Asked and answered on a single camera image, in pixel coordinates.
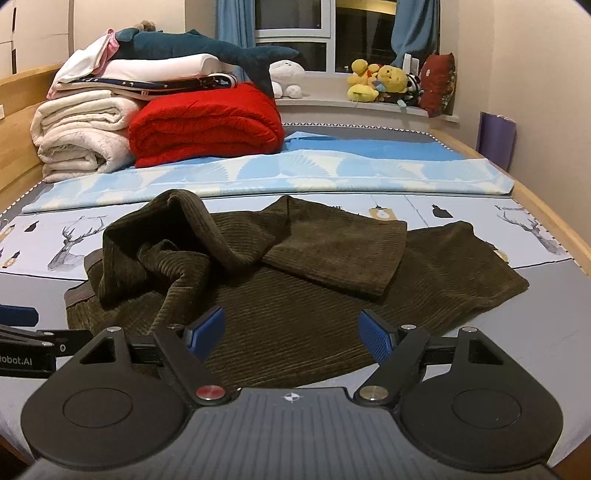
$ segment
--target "gray ribbed plate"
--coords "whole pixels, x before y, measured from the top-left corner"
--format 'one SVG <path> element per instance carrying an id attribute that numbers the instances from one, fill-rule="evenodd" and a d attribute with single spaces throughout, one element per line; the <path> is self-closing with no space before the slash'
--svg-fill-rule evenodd
<path id="1" fill-rule="evenodd" d="M 22 480 L 552 480 L 537 465 L 511 473 L 461 472 L 428 457 L 383 408 L 341 388 L 244 389 L 201 408 L 160 453 L 131 466 L 74 472 L 40 460 Z"/>

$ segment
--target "red blanket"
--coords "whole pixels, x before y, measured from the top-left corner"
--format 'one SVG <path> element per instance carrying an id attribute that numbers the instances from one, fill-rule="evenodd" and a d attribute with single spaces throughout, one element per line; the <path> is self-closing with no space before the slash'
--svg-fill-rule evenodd
<path id="1" fill-rule="evenodd" d="M 136 167 L 193 157 L 275 153 L 283 138 L 275 100 L 249 83 L 159 98 L 129 126 Z"/>

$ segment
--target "dark green corduroy garment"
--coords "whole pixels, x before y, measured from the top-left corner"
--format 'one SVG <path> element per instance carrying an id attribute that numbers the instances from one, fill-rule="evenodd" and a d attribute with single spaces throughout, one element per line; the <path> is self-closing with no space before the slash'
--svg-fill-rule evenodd
<path id="1" fill-rule="evenodd" d="M 407 234 L 404 222 L 289 196 L 210 215 L 183 190 L 111 224 L 85 266 L 89 281 L 66 293 L 70 328 L 141 335 L 224 307 L 206 365 L 228 387 L 295 387 L 372 363 L 364 308 L 442 334 L 528 287 L 469 223 Z"/>

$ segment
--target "pink fabric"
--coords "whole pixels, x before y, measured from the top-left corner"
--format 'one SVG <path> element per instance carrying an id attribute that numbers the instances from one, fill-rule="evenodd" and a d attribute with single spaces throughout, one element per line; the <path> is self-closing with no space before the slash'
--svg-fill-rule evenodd
<path id="1" fill-rule="evenodd" d="M 115 38 L 115 31 L 112 28 L 110 28 L 107 30 L 107 35 L 109 36 L 109 41 L 107 43 L 103 56 L 100 58 L 100 65 L 94 70 L 92 70 L 92 74 L 99 77 L 105 72 L 107 62 L 111 59 L 113 55 L 115 55 L 115 53 L 117 53 L 117 50 L 119 50 L 119 42 Z"/>

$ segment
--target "blue gripper pad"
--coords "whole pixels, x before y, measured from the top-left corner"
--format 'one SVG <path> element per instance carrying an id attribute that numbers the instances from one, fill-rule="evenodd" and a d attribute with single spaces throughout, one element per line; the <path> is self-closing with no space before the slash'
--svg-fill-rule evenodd
<path id="1" fill-rule="evenodd" d="M 226 331 L 223 308 L 214 307 L 185 327 L 184 340 L 189 351 L 204 362 Z"/>
<path id="2" fill-rule="evenodd" d="M 359 314 L 359 336 L 365 348 L 380 365 L 394 351 L 390 333 L 394 329 L 371 310 L 363 310 Z"/>
<path id="3" fill-rule="evenodd" d="M 9 327 L 34 327 L 39 314 L 32 307 L 0 305 L 0 323 Z"/>

